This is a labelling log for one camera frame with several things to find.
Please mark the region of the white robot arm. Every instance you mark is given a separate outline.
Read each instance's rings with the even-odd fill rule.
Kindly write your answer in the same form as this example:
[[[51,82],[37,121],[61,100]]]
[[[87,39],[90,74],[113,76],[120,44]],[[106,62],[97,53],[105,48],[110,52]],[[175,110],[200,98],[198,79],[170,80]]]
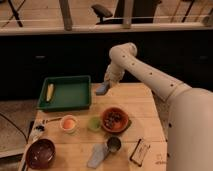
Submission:
[[[169,104],[166,171],[213,171],[213,92],[188,84],[138,60],[133,43],[109,50],[105,79],[131,73]]]

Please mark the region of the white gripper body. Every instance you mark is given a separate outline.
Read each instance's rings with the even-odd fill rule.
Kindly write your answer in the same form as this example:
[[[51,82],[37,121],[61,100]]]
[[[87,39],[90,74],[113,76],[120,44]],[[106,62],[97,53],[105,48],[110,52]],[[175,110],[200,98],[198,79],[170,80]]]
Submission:
[[[111,86],[115,86],[123,79],[124,74],[125,71],[122,68],[119,68],[114,64],[109,64],[104,75],[104,80]]]

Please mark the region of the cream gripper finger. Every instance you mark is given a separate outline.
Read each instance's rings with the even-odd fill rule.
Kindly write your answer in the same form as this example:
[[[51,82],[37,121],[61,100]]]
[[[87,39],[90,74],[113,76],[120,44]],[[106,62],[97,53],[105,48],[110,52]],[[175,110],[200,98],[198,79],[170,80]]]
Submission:
[[[106,84],[106,93],[105,94],[107,94],[107,92],[113,87],[113,83],[112,82],[107,81],[106,83],[107,84]]]

